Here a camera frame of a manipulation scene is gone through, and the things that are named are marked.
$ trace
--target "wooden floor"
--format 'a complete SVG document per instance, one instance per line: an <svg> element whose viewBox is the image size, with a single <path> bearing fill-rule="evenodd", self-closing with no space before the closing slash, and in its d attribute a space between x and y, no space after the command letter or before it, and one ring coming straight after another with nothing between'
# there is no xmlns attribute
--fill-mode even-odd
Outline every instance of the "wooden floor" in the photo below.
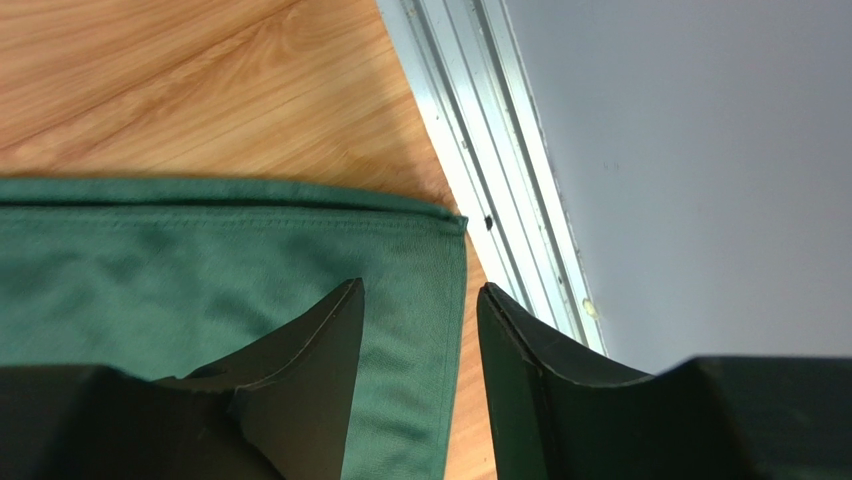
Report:
<svg viewBox="0 0 852 480"><path fill-rule="evenodd" d="M0 111L3 176L279 178L455 207L374 0L3 1ZM451 479L495 477L469 251Z"/></svg>

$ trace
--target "green canvas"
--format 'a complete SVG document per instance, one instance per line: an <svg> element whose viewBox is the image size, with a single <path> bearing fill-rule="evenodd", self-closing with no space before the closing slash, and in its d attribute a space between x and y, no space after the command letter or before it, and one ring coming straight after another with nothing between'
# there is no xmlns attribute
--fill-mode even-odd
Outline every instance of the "green canvas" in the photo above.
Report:
<svg viewBox="0 0 852 480"><path fill-rule="evenodd" d="M0 365L183 376L361 277L343 477L442 478L464 218L389 195L249 180L8 179L0 206Z"/></svg>

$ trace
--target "metal threshold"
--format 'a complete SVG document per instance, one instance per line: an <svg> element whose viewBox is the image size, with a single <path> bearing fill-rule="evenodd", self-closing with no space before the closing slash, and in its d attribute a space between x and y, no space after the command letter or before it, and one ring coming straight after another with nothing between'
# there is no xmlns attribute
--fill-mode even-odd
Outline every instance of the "metal threshold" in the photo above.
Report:
<svg viewBox="0 0 852 480"><path fill-rule="evenodd" d="M488 280L606 354L502 0L377 0Z"/></svg>

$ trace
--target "black plastic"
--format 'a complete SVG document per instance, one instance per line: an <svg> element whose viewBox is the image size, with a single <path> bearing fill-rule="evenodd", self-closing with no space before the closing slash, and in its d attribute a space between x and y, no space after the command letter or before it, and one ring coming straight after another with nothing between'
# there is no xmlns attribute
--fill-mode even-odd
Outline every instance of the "black plastic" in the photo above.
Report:
<svg viewBox="0 0 852 480"><path fill-rule="evenodd" d="M0 478L338 479L364 317L360 280L184 379L0 369Z"/></svg>
<svg viewBox="0 0 852 480"><path fill-rule="evenodd" d="M705 357L654 377L496 285L478 317L501 480L852 478L848 359Z"/></svg>

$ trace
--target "white wall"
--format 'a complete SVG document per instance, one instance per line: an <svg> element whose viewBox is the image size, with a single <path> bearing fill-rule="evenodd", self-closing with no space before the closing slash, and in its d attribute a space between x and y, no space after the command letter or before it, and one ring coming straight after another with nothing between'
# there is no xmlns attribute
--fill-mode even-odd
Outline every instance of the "white wall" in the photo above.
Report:
<svg viewBox="0 0 852 480"><path fill-rule="evenodd" d="M852 1L506 1L612 356L852 355Z"/></svg>

